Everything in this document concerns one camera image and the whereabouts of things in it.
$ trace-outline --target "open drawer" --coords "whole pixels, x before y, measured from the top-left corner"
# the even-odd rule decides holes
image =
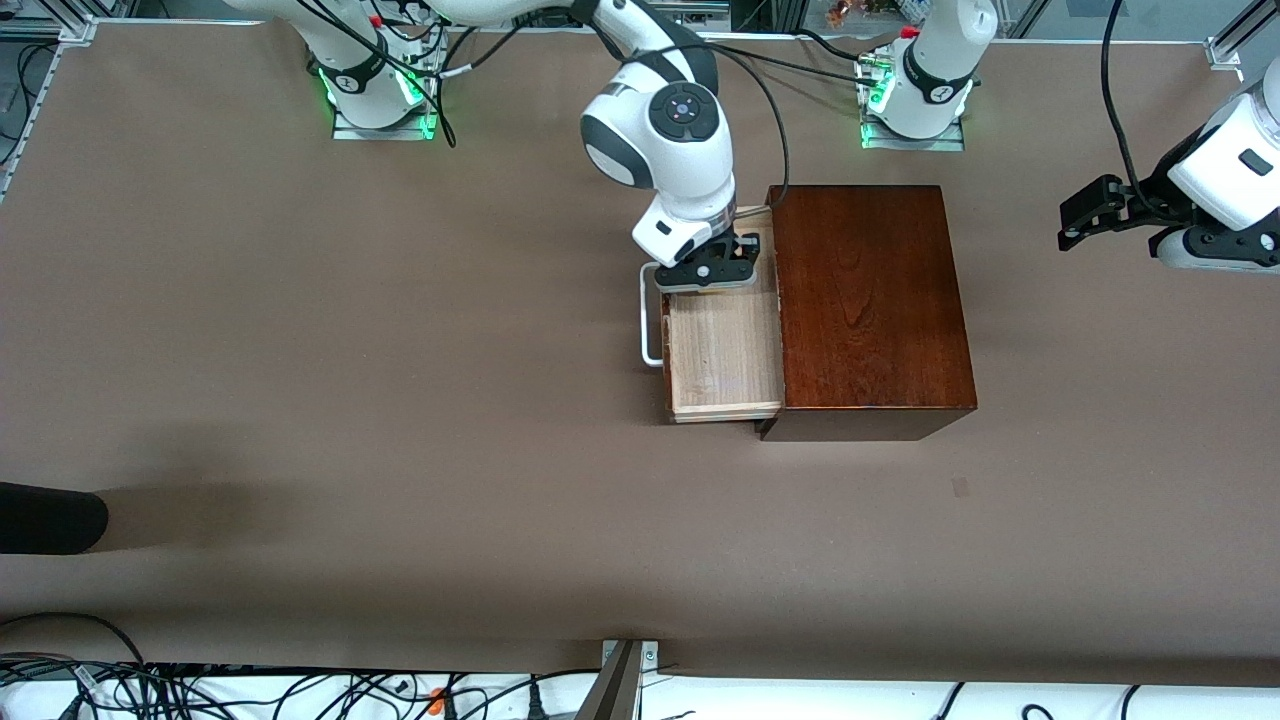
[[[768,420],[782,409],[773,214],[744,218],[736,229],[760,234],[755,283],[662,296],[667,407],[677,423]]]

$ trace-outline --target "dark wooden box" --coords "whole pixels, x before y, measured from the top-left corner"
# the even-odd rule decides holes
[[[911,441],[977,409],[941,188],[795,186],[753,222],[767,225],[767,277],[663,304],[677,421],[755,419],[767,441]]]

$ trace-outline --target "black circular button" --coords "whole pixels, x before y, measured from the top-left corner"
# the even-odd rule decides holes
[[[703,86],[676,82],[654,94],[649,120],[655,131],[676,142],[699,142],[719,127],[716,97]]]

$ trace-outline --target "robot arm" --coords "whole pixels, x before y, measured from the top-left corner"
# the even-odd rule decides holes
[[[998,20],[991,0],[934,0],[919,36],[888,46],[892,82],[868,110],[902,137],[941,135],[964,111]]]
[[[1164,225],[1151,256],[1171,268],[1280,274],[1280,58],[1142,181],[1102,176],[1061,206],[1059,249],[1101,232]]]
[[[732,234],[733,147],[716,99],[716,59],[710,50],[699,47],[701,40],[694,32],[641,0],[429,3],[449,20],[468,26],[571,5],[575,19],[636,58],[618,69],[582,113],[580,129],[588,156],[613,181],[655,191],[631,237],[667,268],[658,275],[660,287],[726,287],[754,278],[750,241],[744,246]],[[719,241],[716,255],[726,258],[699,252],[712,240]],[[719,252],[726,247],[727,254]],[[680,264],[692,265],[691,273],[672,270]]]
[[[358,0],[228,1],[288,20],[320,60],[334,104],[352,123],[387,127],[422,101],[404,92],[399,70],[384,61],[388,42],[396,38],[371,26]],[[428,0],[428,5],[454,23],[476,27],[568,6],[575,19],[608,36],[628,59],[582,113],[582,145],[612,179],[655,192],[632,238],[664,265],[659,287],[672,292],[754,279],[758,242],[732,231],[733,147],[716,99],[716,60],[694,32],[641,0]],[[326,18],[337,18],[360,40]]]

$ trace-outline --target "drawer handle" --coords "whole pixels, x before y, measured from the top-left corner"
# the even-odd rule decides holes
[[[660,266],[662,263],[640,265],[640,359],[650,368],[662,368],[662,357],[649,355],[649,281],[645,275]]]

